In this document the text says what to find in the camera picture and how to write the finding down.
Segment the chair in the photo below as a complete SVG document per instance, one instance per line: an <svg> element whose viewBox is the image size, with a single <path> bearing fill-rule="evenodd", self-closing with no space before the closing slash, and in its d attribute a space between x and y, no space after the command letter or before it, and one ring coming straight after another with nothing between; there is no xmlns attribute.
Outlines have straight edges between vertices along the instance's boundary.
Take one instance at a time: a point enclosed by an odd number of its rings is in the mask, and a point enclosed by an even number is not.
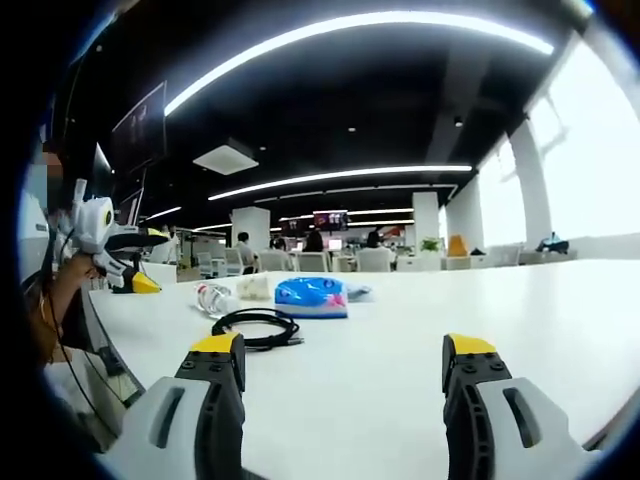
<svg viewBox="0 0 640 480"><path fill-rule="evenodd" d="M467 255L468 250L462 235L451 235L449 238L447 257L466 257Z"/></svg>
<svg viewBox="0 0 640 480"><path fill-rule="evenodd" d="M298 271L300 272L328 272L329 259L325 252L301 252L296 255Z"/></svg>
<svg viewBox="0 0 640 480"><path fill-rule="evenodd" d="M227 275L229 277L237 277L244 272L244 264L242 263L242 257L237 248L225 248L224 258L227 265Z"/></svg>
<svg viewBox="0 0 640 480"><path fill-rule="evenodd" d="M371 248L356 253L359 272L390 272L389 250Z"/></svg>
<svg viewBox="0 0 640 480"><path fill-rule="evenodd" d="M265 250L264 252L258 253L260 271L285 272L289 270L289 268L287 268L287 257L285 255L278 250Z"/></svg>
<svg viewBox="0 0 640 480"><path fill-rule="evenodd" d="M522 245L491 247L489 249L489 257L494 267L515 267L520 263L522 249Z"/></svg>
<svg viewBox="0 0 640 480"><path fill-rule="evenodd" d="M204 278L213 278L213 262L211 261L211 254L209 252L198 253L198 271L200 276Z"/></svg>

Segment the potted plant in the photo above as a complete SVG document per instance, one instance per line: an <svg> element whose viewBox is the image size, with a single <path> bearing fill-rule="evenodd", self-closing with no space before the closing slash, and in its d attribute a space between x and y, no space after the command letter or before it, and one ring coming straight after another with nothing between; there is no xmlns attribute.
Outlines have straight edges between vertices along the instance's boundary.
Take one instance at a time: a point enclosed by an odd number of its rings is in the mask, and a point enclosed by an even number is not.
<svg viewBox="0 0 640 480"><path fill-rule="evenodd" d="M440 239L435 237L425 237L420 242L420 257L424 263L424 270L440 270Z"/></svg>

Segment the yellow chair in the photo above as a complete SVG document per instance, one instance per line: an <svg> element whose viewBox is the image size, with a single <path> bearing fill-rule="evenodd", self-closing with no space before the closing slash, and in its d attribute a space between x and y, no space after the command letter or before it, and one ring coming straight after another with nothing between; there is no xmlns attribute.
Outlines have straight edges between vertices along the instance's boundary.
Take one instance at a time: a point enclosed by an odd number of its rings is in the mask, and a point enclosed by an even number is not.
<svg viewBox="0 0 640 480"><path fill-rule="evenodd" d="M448 257L466 257L468 255L467 247L464 243L462 235L451 235L449 238Z"/></svg>

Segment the coiled cable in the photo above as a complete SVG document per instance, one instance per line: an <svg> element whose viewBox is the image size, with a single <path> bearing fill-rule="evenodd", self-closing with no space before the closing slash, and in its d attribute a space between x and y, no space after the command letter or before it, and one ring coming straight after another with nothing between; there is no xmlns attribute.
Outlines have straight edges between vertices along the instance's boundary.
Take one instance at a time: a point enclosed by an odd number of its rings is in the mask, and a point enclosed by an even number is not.
<svg viewBox="0 0 640 480"><path fill-rule="evenodd" d="M294 335L300 330L300 325L294 322L290 315L273 308L245 308L229 313L211 327L211 335L222 335L232 325L242 322L264 322L283 329L282 333L277 335L245 338L245 347L255 351L264 352L275 347L299 345L304 342L303 338L294 338Z"/></svg>

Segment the display screen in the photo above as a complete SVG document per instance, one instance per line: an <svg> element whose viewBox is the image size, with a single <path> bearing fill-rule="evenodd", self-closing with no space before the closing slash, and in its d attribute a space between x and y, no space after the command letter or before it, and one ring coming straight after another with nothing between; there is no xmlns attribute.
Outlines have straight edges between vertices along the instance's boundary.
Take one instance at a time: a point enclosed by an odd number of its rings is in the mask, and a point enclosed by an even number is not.
<svg viewBox="0 0 640 480"><path fill-rule="evenodd" d="M118 225L137 224L138 212L140 211L140 201L142 200L142 192L143 190L140 189L130 197L120 202L116 212L116 223Z"/></svg>
<svg viewBox="0 0 640 480"><path fill-rule="evenodd" d="M112 165L129 172L166 156L163 82L134 106L111 132Z"/></svg>
<svg viewBox="0 0 640 480"><path fill-rule="evenodd" d="M305 226L308 225L307 221L297 218L290 218L280 221L280 234L283 237L303 237L305 234Z"/></svg>
<svg viewBox="0 0 640 480"><path fill-rule="evenodd" d="M313 212L313 224L325 232L338 232L349 228L347 211Z"/></svg>

